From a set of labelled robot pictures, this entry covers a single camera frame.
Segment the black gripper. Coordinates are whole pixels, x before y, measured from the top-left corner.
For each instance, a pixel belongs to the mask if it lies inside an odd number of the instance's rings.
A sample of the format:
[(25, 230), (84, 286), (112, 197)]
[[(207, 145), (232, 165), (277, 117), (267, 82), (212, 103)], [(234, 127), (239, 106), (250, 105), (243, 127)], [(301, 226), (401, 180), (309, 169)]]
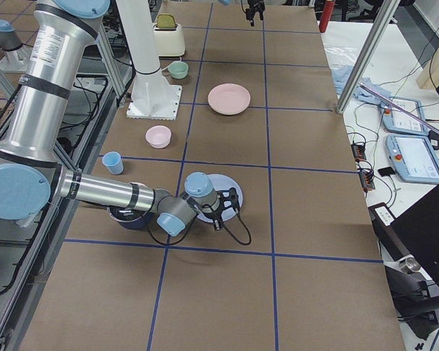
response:
[(217, 204), (204, 205), (204, 215), (213, 219), (214, 230), (222, 229), (222, 220), (234, 217), (240, 211), (239, 195), (235, 187), (217, 190)]

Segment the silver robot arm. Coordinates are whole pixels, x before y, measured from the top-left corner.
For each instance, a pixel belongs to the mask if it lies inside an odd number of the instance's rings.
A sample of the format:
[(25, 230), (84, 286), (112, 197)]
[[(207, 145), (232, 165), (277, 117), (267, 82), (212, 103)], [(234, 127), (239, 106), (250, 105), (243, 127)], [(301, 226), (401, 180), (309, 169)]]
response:
[(24, 73), (28, 69), (32, 49), (24, 45), (7, 20), (0, 19), (0, 70), (6, 73)]
[(227, 210), (239, 212), (234, 188), (217, 190), (208, 175), (187, 176), (175, 197), (163, 189), (86, 175), (58, 165), (53, 148), (85, 48), (100, 32), (108, 1), (38, 1), (40, 25), (18, 103), (0, 141), (0, 219), (38, 214), (55, 197), (120, 209), (152, 212), (169, 235), (178, 235), (198, 215), (223, 227)]

